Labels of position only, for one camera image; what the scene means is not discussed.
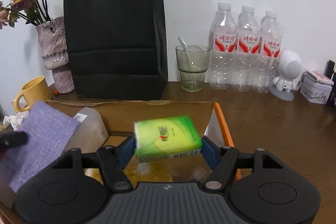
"purple cloth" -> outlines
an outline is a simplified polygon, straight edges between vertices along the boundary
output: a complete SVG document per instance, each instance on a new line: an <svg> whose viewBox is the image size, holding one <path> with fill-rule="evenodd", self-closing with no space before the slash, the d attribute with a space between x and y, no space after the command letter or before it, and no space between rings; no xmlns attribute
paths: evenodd
<svg viewBox="0 0 336 224"><path fill-rule="evenodd" d="M56 160L81 123L43 102L36 102L20 127L28 143L9 149L1 160L1 172L14 192Z"/></svg>

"white bottle cap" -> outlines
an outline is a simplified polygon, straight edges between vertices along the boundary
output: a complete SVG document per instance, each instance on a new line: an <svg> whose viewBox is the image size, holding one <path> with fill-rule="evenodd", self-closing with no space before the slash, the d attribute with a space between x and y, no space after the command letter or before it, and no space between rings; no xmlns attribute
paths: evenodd
<svg viewBox="0 0 336 224"><path fill-rule="evenodd" d="M218 2L218 9L231 10L231 3Z"/></svg>
<svg viewBox="0 0 336 224"><path fill-rule="evenodd" d="M241 7L243 12L250 12L250 13L254 13L254 7L253 6L248 6L248 5L243 5Z"/></svg>
<svg viewBox="0 0 336 224"><path fill-rule="evenodd" d="M265 15L267 17L277 18L277 12L272 10L266 10Z"/></svg>

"black paper bag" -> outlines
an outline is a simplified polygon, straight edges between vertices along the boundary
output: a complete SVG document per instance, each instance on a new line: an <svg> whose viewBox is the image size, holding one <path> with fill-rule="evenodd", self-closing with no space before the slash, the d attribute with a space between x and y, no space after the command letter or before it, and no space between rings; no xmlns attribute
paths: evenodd
<svg viewBox="0 0 336 224"><path fill-rule="evenodd" d="M168 81L163 0L64 0L76 93L157 100Z"/></svg>

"barcode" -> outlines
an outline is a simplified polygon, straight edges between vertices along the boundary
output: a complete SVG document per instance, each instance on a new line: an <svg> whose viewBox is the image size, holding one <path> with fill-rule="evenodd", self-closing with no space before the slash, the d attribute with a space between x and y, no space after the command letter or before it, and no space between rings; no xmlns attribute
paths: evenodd
<svg viewBox="0 0 336 224"><path fill-rule="evenodd" d="M201 150L200 149L196 149L196 150L191 150L191 151L185 151L185 152L181 152L181 153L176 153L176 154L171 154L169 155L169 158L179 158L179 157L185 157L185 156L193 156L193 155L197 155L200 154Z"/></svg>

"mug handle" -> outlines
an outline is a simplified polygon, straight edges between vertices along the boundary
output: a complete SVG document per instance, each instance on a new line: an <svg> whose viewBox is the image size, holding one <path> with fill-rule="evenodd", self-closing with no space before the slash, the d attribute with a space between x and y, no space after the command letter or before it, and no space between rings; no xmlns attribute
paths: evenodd
<svg viewBox="0 0 336 224"><path fill-rule="evenodd" d="M23 96L23 93L20 92L20 93L15 97L15 99L14 99L14 101L13 101L13 107L14 107L14 110L15 110L16 113L18 113L18 112L25 112L25 111L27 111L27 110L30 109L30 106L26 106L25 108L22 108L22 107L19 106L19 100L20 100L20 98L21 98L22 96Z"/></svg>

